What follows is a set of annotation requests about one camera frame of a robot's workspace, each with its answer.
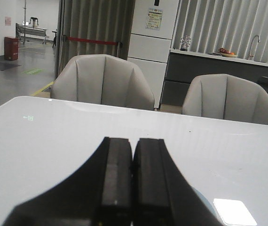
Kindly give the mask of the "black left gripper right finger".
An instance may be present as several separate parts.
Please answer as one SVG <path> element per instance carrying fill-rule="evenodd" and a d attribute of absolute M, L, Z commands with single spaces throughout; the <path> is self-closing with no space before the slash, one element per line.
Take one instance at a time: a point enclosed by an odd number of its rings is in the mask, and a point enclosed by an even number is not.
<path fill-rule="evenodd" d="M 180 173 L 164 140 L 141 138 L 134 153 L 135 226 L 220 226 Z"/>

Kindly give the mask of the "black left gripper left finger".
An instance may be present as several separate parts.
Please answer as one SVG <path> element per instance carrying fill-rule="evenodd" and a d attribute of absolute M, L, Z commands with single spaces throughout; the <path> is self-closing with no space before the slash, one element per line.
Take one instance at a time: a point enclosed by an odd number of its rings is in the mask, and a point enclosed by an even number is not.
<path fill-rule="evenodd" d="M 48 191 L 17 205 L 5 226 L 128 226 L 132 150 L 105 137 L 88 160 Z"/>

